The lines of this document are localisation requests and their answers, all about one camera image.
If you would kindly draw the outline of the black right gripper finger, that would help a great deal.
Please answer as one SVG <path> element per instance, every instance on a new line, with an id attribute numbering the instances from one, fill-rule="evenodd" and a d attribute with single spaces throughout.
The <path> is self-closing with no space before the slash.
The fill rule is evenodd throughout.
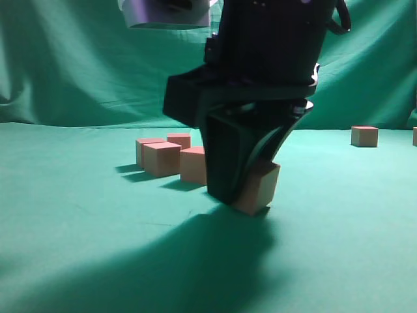
<path id="1" fill-rule="evenodd" d="M 222 108 L 206 119 L 203 143 L 209 195 L 231 205 L 239 197 L 251 168 L 246 163 L 253 146 L 254 108 Z"/>

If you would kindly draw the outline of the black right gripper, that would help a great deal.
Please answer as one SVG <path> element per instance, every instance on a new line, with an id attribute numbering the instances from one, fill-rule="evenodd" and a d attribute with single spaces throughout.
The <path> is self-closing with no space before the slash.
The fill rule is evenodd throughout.
<path id="1" fill-rule="evenodd" d="M 198 128 L 213 108 L 262 101 L 250 119 L 253 146 L 246 165 L 272 161 L 313 109 L 305 97 L 315 92 L 335 7 L 334 1 L 225 1 L 218 34 L 206 41 L 204 63 L 169 77 L 163 113 Z"/>

